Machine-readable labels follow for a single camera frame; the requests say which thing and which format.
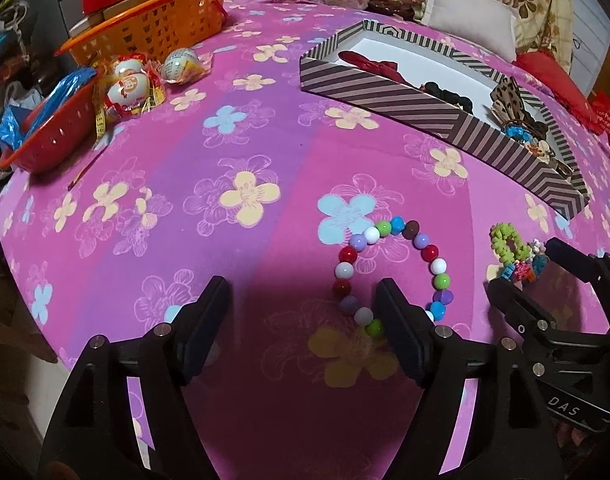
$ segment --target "striped box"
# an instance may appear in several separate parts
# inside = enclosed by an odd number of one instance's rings
[[[363,20],[319,43],[300,58],[300,86],[322,95],[413,126],[486,162],[540,197],[571,220],[589,202],[589,194],[578,164],[549,109],[535,95],[521,88],[523,100],[539,110],[556,141],[562,162],[573,175],[565,180],[558,172],[531,155],[527,149],[500,130],[440,99],[358,68],[324,61],[342,43],[368,30],[418,44],[462,63],[499,82],[503,74],[479,59],[463,54],[415,32]]]

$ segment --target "white bead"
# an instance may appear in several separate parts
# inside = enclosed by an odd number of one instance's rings
[[[354,314],[354,321],[357,325],[367,326],[369,323],[374,321],[374,313],[370,308],[362,306],[356,311],[356,314]]]
[[[373,245],[380,240],[380,232],[374,226],[367,227],[367,229],[363,231],[362,235],[365,237],[365,240],[367,240],[369,245]]]
[[[429,270],[432,272],[432,274],[438,276],[447,270],[447,262],[442,258],[436,258],[429,266]]]
[[[354,266],[348,262],[340,262],[334,269],[336,278],[348,280],[354,275]]]

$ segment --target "purple bead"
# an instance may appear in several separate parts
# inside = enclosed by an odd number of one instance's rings
[[[448,305],[454,301],[454,293],[448,288],[445,288],[444,290],[437,290],[434,292],[434,297],[432,300],[440,301],[443,305]]]
[[[414,238],[414,247],[416,249],[424,249],[429,245],[429,237],[426,234],[418,233]]]
[[[345,296],[342,298],[341,302],[338,303],[338,307],[346,316],[353,316],[360,308],[360,301],[353,296]]]
[[[352,235],[349,239],[349,245],[351,245],[359,253],[365,250],[367,247],[367,238],[364,235]]]

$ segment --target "pink floral bedsheet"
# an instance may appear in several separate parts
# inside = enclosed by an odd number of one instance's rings
[[[0,197],[5,254],[68,367],[91,336],[141,336],[173,319],[212,275],[225,276],[233,308],[210,364],[184,391],[221,478],[381,478],[420,392],[387,344],[336,309],[330,286],[341,245],[381,219],[417,219],[452,277],[443,323],[496,340],[507,329],[483,289],[499,269],[489,228],[513,222],[524,238],[610,252],[610,156],[529,75],[460,40],[334,7],[226,7],[234,24],[198,46],[215,52],[211,75],[118,126],[71,192],[67,184],[95,153],[48,183],[14,174]],[[590,188],[584,212],[568,222],[440,140],[301,92],[301,54],[366,16],[456,46],[541,96]],[[431,298],[426,264],[401,237],[370,246],[356,271],[354,294],[365,304],[386,276],[411,303]],[[607,326],[590,288],[557,267],[534,294],[562,328]],[[136,432],[149,442],[137,384],[130,397]],[[460,460],[473,401],[468,385],[445,468]]]

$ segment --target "brown bead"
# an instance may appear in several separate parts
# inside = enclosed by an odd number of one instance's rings
[[[403,229],[403,238],[406,240],[413,240],[420,229],[421,227],[416,220],[410,220],[405,224],[405,229]]]

